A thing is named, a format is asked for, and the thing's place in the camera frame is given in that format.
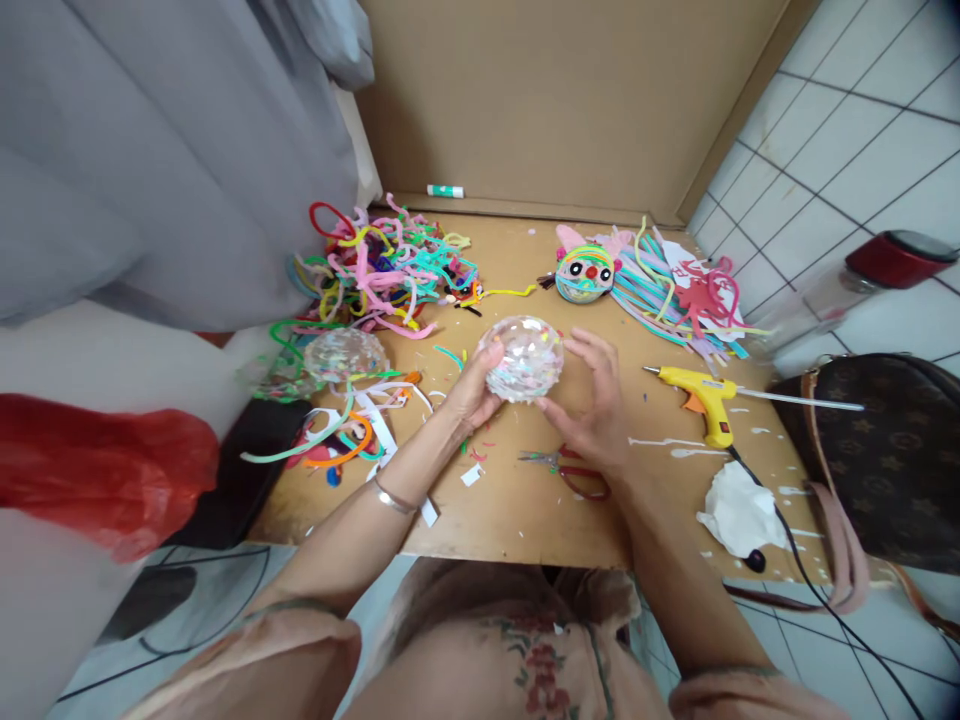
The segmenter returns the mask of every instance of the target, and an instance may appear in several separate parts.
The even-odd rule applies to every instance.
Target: cardboard wall
[[[788,4],[363,0],[377,80],[358,102],[383,186],[679,223]]]

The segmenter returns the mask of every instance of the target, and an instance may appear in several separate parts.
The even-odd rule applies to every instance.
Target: scissors
[[[604,480],[603,475],[598,473],[596,470],[591,470],[590,468],[581,468],[575,465],[561,465],[560,458],[580,458],[582,457],[567,447],[566,443],[560,446],[560,449],[554,453],[536,453],[530,452],[528,450],[521,450],[519,460],[523,462],[532,462],[540,463],[542,465],[549,465],[550,472],[559,473],[560,477],[567,484],[567,486],[573,490],[577,495],[585,497],[587,500],[606,500],[610,497],[610,486],[607,485],[607,481]],[[571,480],[571,477],[580,476],[580,477],[589,477],[599,480],[603,483],[603,492],[585,492],[584,490],[577,487],[577,485]]]

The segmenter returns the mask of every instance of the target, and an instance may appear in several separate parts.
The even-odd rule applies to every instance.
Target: red plastic bag
[[[125,563],[216,486],[217,436],[180,410],[106,414],[0,395],[0,506],[83,533]]]

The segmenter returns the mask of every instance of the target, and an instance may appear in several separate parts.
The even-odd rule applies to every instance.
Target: floral shirt
[[[581,585],[575,600],[564,601],[535,579],[526,587],[526,571],[518,572],[508,583],[507,595],[514,597],[481,584],[479,605],[465,600],[472,597],[470,585],[455,575],[428,574],[408,588],[409,597],[398,593],[400,609],[378,640],[383,650],[368,661],[343,720],[846,717],[780,675],[749,669],[685,680],[668,707],[616,640],[624,618],[609,602],[613,596],[598,602]],[[453,616],[411,612],[411,597],[426,601],[421,610],[444,597]],[[181,668],[127,717],[329,720],[356,672],[360,642],[355,623],[316,604],[268,608]]]

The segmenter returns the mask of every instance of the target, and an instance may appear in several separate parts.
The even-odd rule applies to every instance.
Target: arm
[[[680,671],[774,669],[658,481],[628,458],[616,348],[579,328],[564,346],[593,371],[594,406],[577,419],[547,398],[537,406],[610,483],[630,531],[637,580]]]
[[[377,474],[395,499],[419,507],[460,444],[503,402],[486,388],[487,372],[503,358],[499,343],[474,353],[443,405]],[[295,598],[320,600],[345,617],[400,549],[416,512],[382,503],[364,483],[327,517],[247,614]]]

